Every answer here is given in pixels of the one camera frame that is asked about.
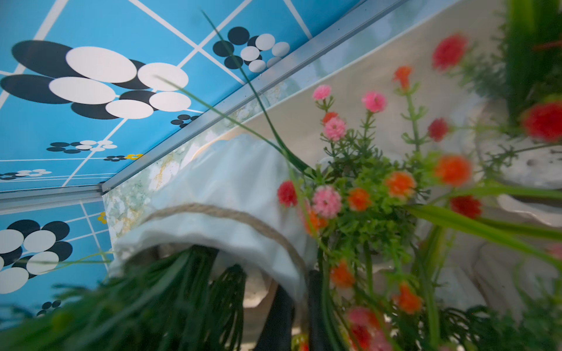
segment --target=jute rope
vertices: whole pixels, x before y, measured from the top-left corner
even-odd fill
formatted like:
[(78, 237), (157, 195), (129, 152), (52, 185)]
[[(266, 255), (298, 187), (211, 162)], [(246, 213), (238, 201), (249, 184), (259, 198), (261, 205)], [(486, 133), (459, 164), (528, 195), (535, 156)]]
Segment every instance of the jute rope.
[(305, 278), (306, 286), (309, 285), (309, 275), (306, 269), (305, 261), (298, 254), (294, 246), (285, 238), (280, 232), (272, 228), (267, 223), (261, 221), (259, 218), (252, 216), (249, 213), (237, 211), (230, 208), (222, 208), (215, 205), (201, 204), (201, 203), (188, 203), (184, 205), (169, 207), (165, 209), (160, 209), (148, 217), (146, 217), (141, 224), (146, 223), (150, 220), (156, 218), (169, 217), (172, 215), (177, 215), (178, 213), (203, 213), (208, 216), (216, 218), (228, 218), (240, 223), (244, 223), (254, 228), (258, 233), (269, 238), (279, 245), (281, 245), (289, 254), (291, 261), (298, 267)]

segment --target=blue tiled ceiling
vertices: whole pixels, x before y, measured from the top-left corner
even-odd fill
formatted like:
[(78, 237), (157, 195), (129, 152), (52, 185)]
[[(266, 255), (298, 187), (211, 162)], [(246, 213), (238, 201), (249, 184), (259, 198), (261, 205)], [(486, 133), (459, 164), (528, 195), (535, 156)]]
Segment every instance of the blue tiled ceiling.
[(0, 192), (99, 184), (358, 0), (1, 0)]

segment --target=white fabric pot cover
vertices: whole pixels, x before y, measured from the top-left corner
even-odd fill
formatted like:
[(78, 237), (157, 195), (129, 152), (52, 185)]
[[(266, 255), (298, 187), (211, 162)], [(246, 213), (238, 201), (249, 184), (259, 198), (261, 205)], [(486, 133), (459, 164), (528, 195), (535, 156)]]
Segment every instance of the white fabric pot cover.
[[(285, 236), (312, 268), (316, 242), (305, 231), (295, 208), (279, 204), (277, 189), (289, 179), (287, 161), (271, 145), (249, 135), (214, 143), (187, 164), (152, 198), (147, 214), (188, 203), (246, 212)], [(150, 220), (117, 239), (111, 271), (120, 271), (131, 256), (161, 244), (198, 244), (220, 249), (221, 270), (239, 263), (269, 274), (295, 300), (306, 291), (304, 277), (287, 251), (252, 227), (201, 213), (178, 213)]]

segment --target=white pot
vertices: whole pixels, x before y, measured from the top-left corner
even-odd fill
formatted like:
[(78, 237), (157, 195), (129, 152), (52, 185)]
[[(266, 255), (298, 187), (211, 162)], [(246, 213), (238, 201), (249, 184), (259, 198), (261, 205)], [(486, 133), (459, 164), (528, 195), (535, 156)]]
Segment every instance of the white pot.
[[(477, 125), (497, 125), (507, 117), (507, 108), (503, 102), (490, 102), (472, 94), (451, 114), (451, 121), (456, 126), (475, 127)], [(488, 159), (490, 154), (502, 152), (500, 145), (513, 147), (515, 150), (533, 147), (531, 138), (520, 137), (509, 139), (506, 135), (488, 131), (459, 130), (451, 137), (439, 143), (439, 148), (446, 152), (458, 152), (470, 155), (475, 169), (480, 169), (480, 161)], [(531, 188), (560, 189), (562, 188), (562, 147), (546, 147), (518, 153), (509, 167), (502, 167), (501, 181), (512, 185)], [(479, 180), (482, 173), (475, 175)], [(534, 218), (555, 227), (562, 227), (562, 208), (541, 203), (519, 201), (509, 195), (497, 197), (498, 205), (524, 217)]]
[[(279, 185), (288, 179), (287, 161), (266, 142), (249, 135), (221, 140), (154, 194), (147, 215), (189, 203), (242, 211), (282, 234), (310, 269), (316, 261), (316, 242), (307, 235), (296, 209), (282, 207), (277, 199)], [(145, 249), (166, 244), (177, 250), (193, 244), (217, 248), (217, 275), (238, 263), (249, 274), (248, 282), (259, 281), (256, 272), (259, 275), (262, 271), (293, 299), (301, 300), (305, 295), (304, 275), (279, 243), (249, 225), (202, 213), (157, 218), (126, 233), (114, 243), (112, 271), (121, 270), (128, 258)], [(254, 296), (252, 304), (259, 301)]]

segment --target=flower arrangement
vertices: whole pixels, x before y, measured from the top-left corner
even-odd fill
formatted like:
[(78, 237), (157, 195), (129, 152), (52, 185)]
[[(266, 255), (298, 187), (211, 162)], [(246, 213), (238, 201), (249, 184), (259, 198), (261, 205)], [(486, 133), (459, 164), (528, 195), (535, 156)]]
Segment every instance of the flower arrangement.
[[(509, 0), (504, 16), (500, 35), (492, 37), (497, 42), (494, 52), (478, 53), (475, 43), (455, 33), (433, 53), (436, 71), (460, 78), (461, 86), (483, 98), (505, 102), (506, 112), (500, 112), (505, 116), (493, 116), (492, 121), (475, 127), (480, 133), (495, 133), (495, 138), (507, 136), (498, 141), (502, 142), (499, 151), (478, 155), (484, 174), (495, 178), (521, 152), (562, 142), (560, 1)], [(436, 142), (454, 129), (444, 121), (435, 123)], [(513, 146), (525, 137), (533, 141), (531, 147)]]
[[(463, 56), (458, 50), (464, 45), (459, 36), (442, 43), (442, 52), (435, 55), (436, 67), (447, 68), (458, 61)], [(391, 162), (373, 145), (377, 113), (387, 106), (384, 95), (364, 95), (361, 101), (365, 119), (360, 130), (353, 130), (347, 128), (338, 113), (331, 111), (336, 100), (329, 95), (331, 89), (321, 85), (313, 98), (324, 114), (320, 137), (328, 145), (325, 151), (331, 158), (329, 166), (309, 168), (279, 188), (280, 203), (303, 213), (304, 225), (321, 249), (322, 308), (330, 346), (333, 350), (364, 351), (444, 351), (456, 350), (459, 345), (465, 350), (555, 350), (562, 340), (562, 315), (558, 312), (562, 300), (558, 290), (552, 294), (545, 292), (536, 300), (525, 295), (527, 311), (520, 323), (487, 307), (461, 311), (437, 302), (435, 282), (447, 247), (454, 240), (447, 235), (448, 228), (482, 236), (561, 269), (559, 249), (541, 252), (520, 241), (514, 234), (523, 234), (523, 228), (482, 218), (481, 202), (487, 195), (501, 193), (534, 193), (555, 198), (559, 195), (484, 183), (470, 186), (474, 170), (466, 157), (423, 153), (421, 145), (439, 142), (452, 127), (438, 118), (425, 134), (420, 132), (418, 121), (428, 109), (413, 104), (420, 84), (410, 84), (412, 72), (413, 68), (408, 66), (395, 72), (395, 81), (400, 85), (395, 93), (404, 97), (407, 104), (407, 113), (402, 118), (412, 124), (412, 132), (403, 133), (402, 139), (413, 150), (401, 162)], [(284, 189), (290, 183), (294, 186), (287, 196)], [(426, 204), (431, 199), (431, 188), (436, 185), (448, 187), (448, 193)], [(421, 242), (414, 235), (420, 219), (433, 223), (429, 236)], [(529, 235), (540, 231), (528, 227), (526, 230)], [(562, 235), (549, 230), (549, 238), (561, 240)], [(373, 288), (373, 254), (391, 260), (394, 265), (385, 274), (388, 284), (384, 291)], [(552, 324), (537, 327), (536, 323), (545, 321)]]

